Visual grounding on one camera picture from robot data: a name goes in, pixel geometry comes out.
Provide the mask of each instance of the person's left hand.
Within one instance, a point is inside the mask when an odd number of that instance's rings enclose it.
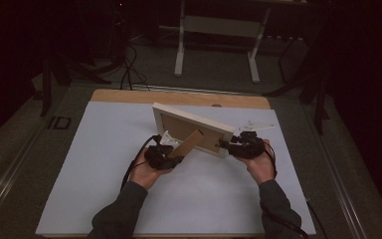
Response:
[[[166,170],[157,170],[152,168],[144,158],[146,151],[147,147],[138,157],[137,162],[135,163],[136,167],[132,170],[129,180],[138,183],[148,190],[151,186],[153,186],[159,176],[171,172],[173,168]]]

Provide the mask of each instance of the table leg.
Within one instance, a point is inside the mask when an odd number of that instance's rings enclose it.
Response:
[[[254,45],[253,51],[248,53],[248,62],[250,64],[251,78],[253,79],[253,83],[256,83],[256,84],[260,82],[259,70],[257,69],[257,64],[256,64],[256,55],[257,55],[257,52],[259,51],[259,46],[260,46],[260,43],[262,42],[263,34],[265,33],[266,25],[268,23],[271,10],[272,10],[271,8],[266,9],[263,22],[260,23],[260,27],[257,33],[256,43]]]
[[[181,17],[179,20],[179,46],[176,54],[175,77],[182,76],[182,65],[184,64],[184,18],[185,18],[185,0],[181,1]]]

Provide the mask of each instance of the metal stand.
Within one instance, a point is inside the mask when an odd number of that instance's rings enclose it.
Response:
[[[260,82],[259,71],[257,69],[256,56],[259,51],[260,43],[262,42],[265,33],[266,25],[269,20],[271,8],[267,8],[263,21],[250,22],[238,21],[230,19],[218,19],[208,17],[197,17],[185,15],[185,0],[181,1],[181,15],[179,20],[179,46],[176,54],[176,63],[174,75],[182,76],[182,68],[184,64],[184,34],[185,31],[221,34],[240,37],[255,37],[256,42],[252,51],[248,53],[248,62],[250,65],[251,77],[253,83]]]

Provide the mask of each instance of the person's right hand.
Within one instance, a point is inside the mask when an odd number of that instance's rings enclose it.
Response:
[[[266,150],[270,155],[273,155],[271,148],[269,147],[270,142],[268,139],[264,139],[266,145]],[[243,162],[247,166],[247,170],[257,182],[257,185],[262,184],[265,181],[275,179],[275,168],[269,158],[269,156],[263,152],[261,155],[253,159],[245,159],[241,157],[235,157],[239,161]]]

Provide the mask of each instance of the table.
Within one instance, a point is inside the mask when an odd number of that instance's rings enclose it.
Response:
[[[250,72],[254,83],[260,82],[259,71],[256,64],[256,56],[259,51],[260,43],[263,39],[266,26],[275,5],[301,5],[308,6],[305,0],[247,0],[245,2],[257,2],[266,6],[263,18],[260,22],[254,21],[241,21],[232,19],[220,19],[212,17],[191,16],[185,13],[185,2],[181,0],[180,21],[179,21],[179,45],[176,55],[174,75],[177,77],[182,76],[182,68],[184,62],[184,34],[185,31],[200,32],[210,34],[220,34],[228,36],[240,36],[255,38],[254,47],[248,52],[248,61],[250,65]]]
[[[302,228],[308,234],[315,233],[279,122],[274,111],[269,110],[266,99],[97,90],[46,204],[37,234],[85,236],[92,229],[93,216],[116,198],[123,173],[139,144],[156,132],[155,126],[151,126],[154,119],[150,104],[155,101],[228,123],[247,118],[273,123],[276,127],[263,131],[261,136],[271,140],[277,156],[283,159],[277,163],[277,181],[292,208],[301,215]],[[245,166],[232,156],[216,158],[193,150],[150,190],[140,212],[135,237],[254,237],[263,234],[257,184]]]

